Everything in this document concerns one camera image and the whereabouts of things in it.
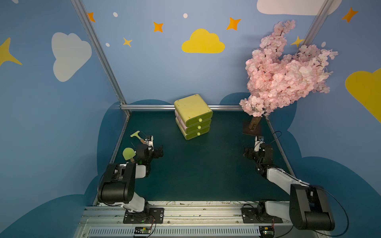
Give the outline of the green drawer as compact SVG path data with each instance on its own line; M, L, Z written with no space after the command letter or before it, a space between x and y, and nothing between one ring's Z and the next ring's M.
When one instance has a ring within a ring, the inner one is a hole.
M191 118L189 117L187 121L185 122L185 124L187 127L189 127L191 125L201 123L202 121L209 120L212 118L212 116L213 116L213 111L209 111L207 113L200 114Z
M201 129L207 128L210 126L211 121L212 121L212 119L209 119L209 120L202 121L201 123L197 123L197 124L191 125L189 127L186 127L185 132L187 134L190 134L190 133L193 133L195 131L199 131Z
M185 135L185 139L186 140L190 140L190 139L193 139L193 138L196 138L198 136L201 136L203 134L206 134L210 131L210 126L207 126L205 128L202 128L200 130L197 130L197 131L194 131L192 133L189 133L189 134L186 134Z

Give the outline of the green three-drawer cabinet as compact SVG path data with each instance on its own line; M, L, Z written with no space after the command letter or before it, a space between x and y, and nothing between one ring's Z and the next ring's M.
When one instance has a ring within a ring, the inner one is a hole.
M191 140L210 131L213 111L199 94L174 102L175 120L185 140Z

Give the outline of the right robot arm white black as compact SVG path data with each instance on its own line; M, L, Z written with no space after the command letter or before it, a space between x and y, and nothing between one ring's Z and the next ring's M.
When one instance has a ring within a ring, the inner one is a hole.
M243 156L254 160L257 172L289 195L288 202L260 202L255 212L259 221L280 218L291 222L298 230L334 230L334 217L321 186L310 185L275 166L270 145L261 143L254 148L246 147Z

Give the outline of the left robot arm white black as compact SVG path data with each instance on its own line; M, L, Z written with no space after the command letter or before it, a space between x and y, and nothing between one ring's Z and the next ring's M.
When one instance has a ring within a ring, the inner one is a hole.
M146 213L146 199L135 192L136 179L149 175L151 162L164 156L163 146L140 144L122 152L126 163L109 164L98 185L98 201L108 206L122 206L130 213Z

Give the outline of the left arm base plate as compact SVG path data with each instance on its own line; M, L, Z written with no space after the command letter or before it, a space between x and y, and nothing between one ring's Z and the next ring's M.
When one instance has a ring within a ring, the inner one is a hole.
M162 224L164 219L164 208L148 208L143 212L126 211L123 219L124 224Z

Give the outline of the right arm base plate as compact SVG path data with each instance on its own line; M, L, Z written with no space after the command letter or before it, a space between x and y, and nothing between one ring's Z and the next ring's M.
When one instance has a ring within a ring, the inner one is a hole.
M244 224L281 224L283 223L281 218L269 216L265 213L260 213L256 208L244 206L241 208L241 215Z

